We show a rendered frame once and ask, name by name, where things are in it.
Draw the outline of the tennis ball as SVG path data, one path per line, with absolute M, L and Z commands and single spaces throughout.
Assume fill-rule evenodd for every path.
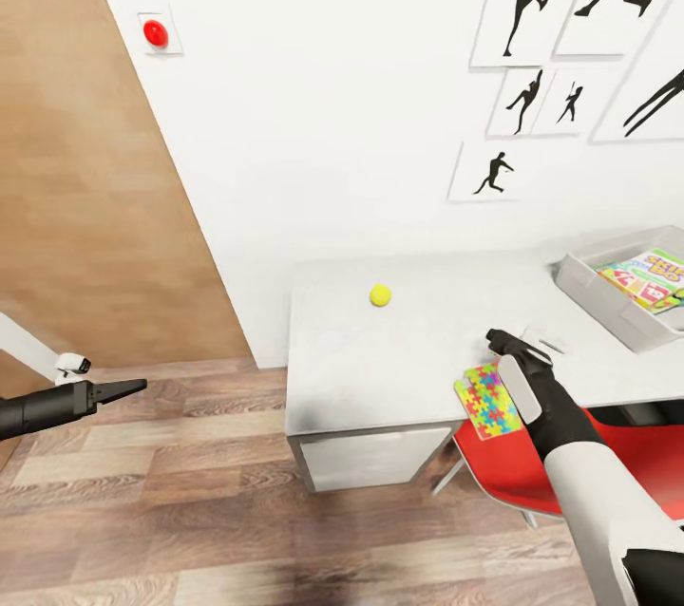
M 370 300 L 374 305 L 387 305 L 391 299 L 391 292 L 385 284 L 376 284 L 370 290 Z

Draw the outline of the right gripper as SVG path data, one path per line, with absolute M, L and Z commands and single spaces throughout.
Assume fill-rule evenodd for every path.
M 514 337 L 511 333 L 508 333 L 507 331 L 504 330 L 495 330 L 495 328 L 491 328 L 486 335 L 486 338 L 489 340 L 489 348 L 491 350 L 494 350 L 499 356 L 502 356 L 505 354 L 509 348 L 517 348 L 517 346 L 524 346 L 525 348 L 528 348 L 529 350 L 534 351 L 535 353 L 541 355 L 545 361 L 550 361 L 550 356 L 546 354 L 545 352 L 542 352 L 542 350 L 535 349 L 532 345 L 529 345 L 528 343 L 525 343 L 522 341 L 519 337 Z

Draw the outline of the board game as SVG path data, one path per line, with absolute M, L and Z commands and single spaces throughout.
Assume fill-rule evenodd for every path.
M 604 264 L 602 266 L 599 266 L 597 268 L 593 268 L 592 270 L 594 272 L 601 274 L 602 272 L 604 272 L 610 268 L 613 268 L 615 266 L 617 266 L 617 264 L 615 262 L 609 262 L 609 263 Z M 674 298 L 674 300 L 678 300 L 678 304 L 676 304 L 676 306 L 684 306 L 684 296 L 671 295 L 671 296 L 669 296 L 669 298 Z M 660 314 L 662 314 L 666 311 L 669 311 L 672 308 L 676 307 L 676 306 L 672 306 L 672 307 L 671 306 L 665 306 L 665 308 L 661 308 L 661 307 L 654 308 L 655 305 L 656 304 L 654 304 L 652 307 L 649 307 L 647 309 L 647 311 L 650 312 L 651 314 L 653 314 L 654 316 L 660 315 Z
M 643 309 L 684 291 L 684 261 L 654 248 L 601 273 Z

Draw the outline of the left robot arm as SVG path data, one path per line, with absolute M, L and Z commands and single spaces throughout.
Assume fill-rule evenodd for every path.
M 146 379 L 93 384 L 81 376 L 91 362 L 80 354 L 62 352 L 54 368 L 60 374 L 52 388 L 5 400 L 0 397 L 0 441 L 25 433 L 72 423 L 96 414 L 97 403 L 106 405 L 145 390 Z

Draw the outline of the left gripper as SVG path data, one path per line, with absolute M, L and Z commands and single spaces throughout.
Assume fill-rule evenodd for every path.
M 97 403 L 106 405 L 146 388 L 146 379 L 96 385 L 85 379 L 29 393 L 23 404 L 24 430 L 30 434 L 81 420 L 96 414 Z

